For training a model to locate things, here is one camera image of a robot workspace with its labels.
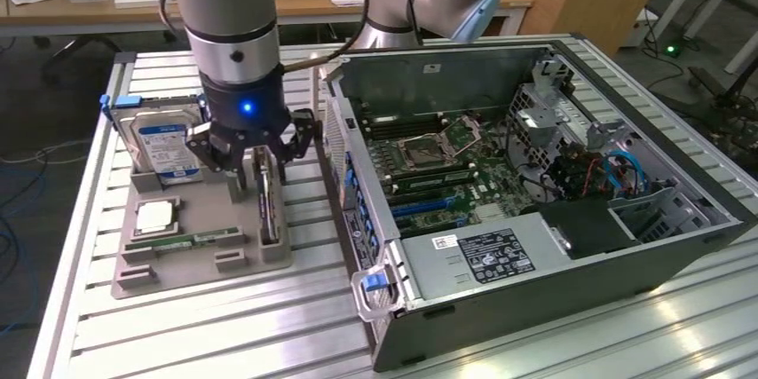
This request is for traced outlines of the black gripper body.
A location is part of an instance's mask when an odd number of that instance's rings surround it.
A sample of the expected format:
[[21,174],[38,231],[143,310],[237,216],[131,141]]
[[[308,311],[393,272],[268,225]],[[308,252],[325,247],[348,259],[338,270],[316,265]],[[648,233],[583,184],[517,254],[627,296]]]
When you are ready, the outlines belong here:
[[266,145],[280,138],[290,118],[284,102],[282,66],[252,83],[225,83],[200,74],[210,135],[245,147]]

